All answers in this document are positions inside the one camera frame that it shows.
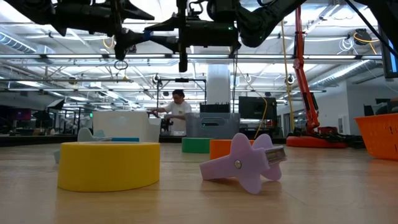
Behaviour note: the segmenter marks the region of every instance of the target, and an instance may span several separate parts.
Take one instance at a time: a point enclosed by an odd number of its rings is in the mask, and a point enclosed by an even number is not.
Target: orange container
[[[217,159],[229,155],[231,152],[232,140],[212,139],[210,140],[210,159]]]
[[[371,156],[398,160],[398,114],[355,118]]]

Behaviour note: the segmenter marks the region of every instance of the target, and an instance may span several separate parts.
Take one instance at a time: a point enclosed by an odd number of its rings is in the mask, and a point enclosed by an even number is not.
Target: white pillar
[[[207,71],[207,104],[230,103],[231,78],[228,64],[209,64]]]

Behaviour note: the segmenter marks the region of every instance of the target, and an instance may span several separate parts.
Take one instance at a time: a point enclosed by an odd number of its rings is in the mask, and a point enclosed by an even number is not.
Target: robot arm
[[[241,46],[238,35],[241,36],[244,45],[258,47],[285,16],[305,2],[273,0],[251,12],[242,7],[239,0],[198,0],[189,4],[187,0],[177,0],[178,13],[138,34],[123,29],[123,21],[126,18],[154,20],[154,17],[131,4],[129,0],[106,0],[101,4],[95,3],[95,0],[58,0],[57,4],[52,4],[51,0],[5,1],[35,23],[53,25],[61,35],[66,34],[67,28],[87,30],[90,34],[101,32],[108,36],[115,35],[115,53],[119,60],[124,59],[130,46],[148,40],[154,41],[180,53],[180,72],[187,71],[187,47],[228,46],[232,48],[232,57]],[[204,1],[208,2],[206,11],[213,21],[202,21],[198,16],[203,12],[201,3]],[[389,40],[394,46],[398,46],[398,32],[394,27],[398,22],[398,2],[355,1],[367,5],[372,10]],[[199,4],[201,11],[194,11],[192,4]],[[152,35],[153,31],[174,29],[178,29],[178,38]],[[387,47],[398,57],[396,51],[390,46]]]

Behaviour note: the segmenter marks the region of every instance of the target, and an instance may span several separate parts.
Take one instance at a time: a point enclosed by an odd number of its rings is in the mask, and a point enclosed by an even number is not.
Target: yellow tape roll
[[[76,192],[110,192],[159,181],[160,144],[68,142],[61,145],[58,187]]]

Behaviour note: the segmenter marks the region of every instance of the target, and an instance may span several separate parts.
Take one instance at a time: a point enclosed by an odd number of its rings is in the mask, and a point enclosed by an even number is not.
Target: gray bin
[[[187,137],[232,139],[239,132],[240,119],[238,113],[187,113]]]

